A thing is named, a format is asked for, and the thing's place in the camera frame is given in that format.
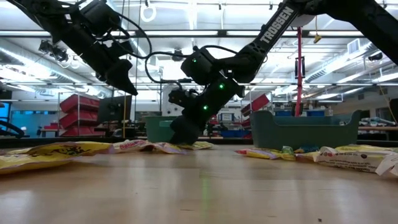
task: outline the wall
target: wall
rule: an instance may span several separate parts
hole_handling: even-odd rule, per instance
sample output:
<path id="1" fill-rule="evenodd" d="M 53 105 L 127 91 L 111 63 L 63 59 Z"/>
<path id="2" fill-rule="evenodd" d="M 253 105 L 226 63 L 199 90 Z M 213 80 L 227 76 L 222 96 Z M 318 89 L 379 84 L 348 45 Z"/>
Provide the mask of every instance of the wall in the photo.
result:
<path id="1" fill-rule="evenodd" d="M 386 98 L 394 99 L 398 98 L 398 89 L 394 87 L 388 88 Z M 347 98 L 344 103 L 339 103 L 336 106 L 332 106 L 333 114 L 350 113 L 355 110 L 369 110 L 371 117 L 376 116 L 376 109 L 387 107 L 388 103 L 378 91 L 365 92 L 364 99 L 358 100 L 358 96 L 355 95 L 353 98 Z"/>

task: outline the ceiling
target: ceiling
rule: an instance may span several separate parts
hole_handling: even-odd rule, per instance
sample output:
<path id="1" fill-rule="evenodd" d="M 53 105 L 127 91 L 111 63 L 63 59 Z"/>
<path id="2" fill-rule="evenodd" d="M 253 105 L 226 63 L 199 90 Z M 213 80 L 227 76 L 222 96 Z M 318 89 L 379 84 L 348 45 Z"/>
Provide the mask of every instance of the ceiling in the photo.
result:
<path id="1" fill-rule="evenodd" d="M 128 16 L 131 20 L 138 23 L 144 30 L 259 30 L 263 23 L 266 23 L 271 16 L 276 12 L 277 5 L 280 1 L 263 1 L 263 0 L 158 0 L 150 1 L 150 7 L 154 7 L 156 14 L 153 20 L 145 22 L 150 18 L 151 9 L 145 9 L 143 16 L 140 16 L 140 7 L 145 8 L 145 1 L 136 0 L 108 0 L 108 4 L 115 8 L 116 11 Z M 386 1 L 389 5 L 387 10 L 395 17 L 398 17 L 398 1 Z M 67 70 L 68 74 L 75 74 L 73 76 L 81 82 L 99 82 L 93 75 L 93 70 L 85 63 L 77 60 L 73 61 L 70 66 L 67 64 L 57 65 L 51 56 L 43 55 L 38 51 L 39 45 L 42 40 L 50 40 L 48 38 L 37 38 L 29 36 L 29 31 L 42 30 L 37 24 L 32 22 L 22 11 L 16 9 L 6 1 L 0 1 L 0 33 L 1 31 L 17 30 L 23 32 L 25 35 L 20 37 L 7 37 L 0 34 L 0 38 L 17 45 L 15 53 L 26 51 L 36 55 L 38 60 L 52 62 L 51 65 L 63 66 L 67 68 L 58 67 L 59 70 Z M 132 24 L 126 25 L 127 30 L 136 30 Z M 339 30 L 356 30 L 351 24 L 342 21 L 336 21 L 328 15 L 320 15 L 317 19 L 312 20 L 310 23 L 303 27 L 303 30 L 335 30 L 339 34 Z M 354 41 L 355 38 L 347 38 L 342 36 L 340 38 L 327 38 L 323 37 L 318 43 L 314 44 L 314 39 L 303 38 L 302 55 L 305 57 L 305 70 L 307 75 L 314 74 L 317 70 L 323 68 L 326 64 L 333 61 L 336 57 L 340 57 L 347 52 L 347 44 Z M 173 52 L 174 49 L 181 49 L 184 54 L 191 54 L 192 46 L 199 47 L 204 45 L 220 45 L 229 49 L 239 51 L 245 45 L 253 40 L 251 37 L 173 37 L 173 38 L 151 38 L 153 51 Z M 144 54 L 149 53 L 149 45 L 146 39 L 133 39 L 137 42 L 140 50 Z M 59 43 L 58 46 L 67 49 L 67 46 Z M 219 49 L 210 49 L 210 53 L 216 58 L 231 57 L 229 52 Z M 252 81 L 253 83 L 293 83 L 295 69 L 295 57 L 297 57 L 297 38 L 281 38 L 274 48 L 268 54 L 267 62 L 261 67 L 257 77 Z M 133 69 L 129 72 L 130 79 L 135 83 L 150 83 L 142 70 L 142 65 L 135 58 L 130 58 L 133 64 Z M 154 70 L 166 70 L 170 67 L 173 68 L 169 72 L 170 78 L 182 78 L 184 74 L 178 69 L 170 57 L 159 56 L 157 60 L 152 62 Z M 376 63 L 364 62 L 363 60 L 355 60 L 355 62 L 346 63 L 346 65 L 337 67 L 324 74 L 325 77 L 318 78 L 325 83 L 335 83 L 344 77 L 349 77 L 357 72 L 364 70 L 364 63 L 366 66 L 373 67 Z M 161 72 L 154 72 L 155 79 L 160 78 Z M 44 80 L 43 82 L 73 82 L 70 80 Z M 101 86 L 100 91 L 110 90 L 111 87 Z M 278 88 L 278 86 L 249 86 L 249 89 L 254 91 L 261 91 L 264 93 L 270 92 Z M 152 97 L 153 94 L 145 91 L 156 91 L 158 86 L 148 84 L 139 85 L 138 90 L 142 92 L 141 95 L 148 95 L 146 98 Z M 312 86 L 311 91 L 319 91 L 320 93 L 324 88 Z"/>

